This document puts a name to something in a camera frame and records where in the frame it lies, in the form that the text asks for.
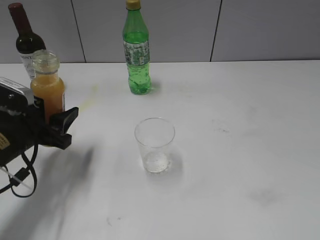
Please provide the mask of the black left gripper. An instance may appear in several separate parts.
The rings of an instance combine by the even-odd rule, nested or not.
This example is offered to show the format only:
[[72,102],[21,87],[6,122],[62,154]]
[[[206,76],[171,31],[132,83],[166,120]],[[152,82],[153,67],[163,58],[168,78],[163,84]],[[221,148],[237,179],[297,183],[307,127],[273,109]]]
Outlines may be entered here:
[[40,144],[65,150],[72,144],[67,133],[79,116],[79,108],[55,113],[45,123],[42,98],[18,89],[0,86],[0,166],[3,167],[29,148]]

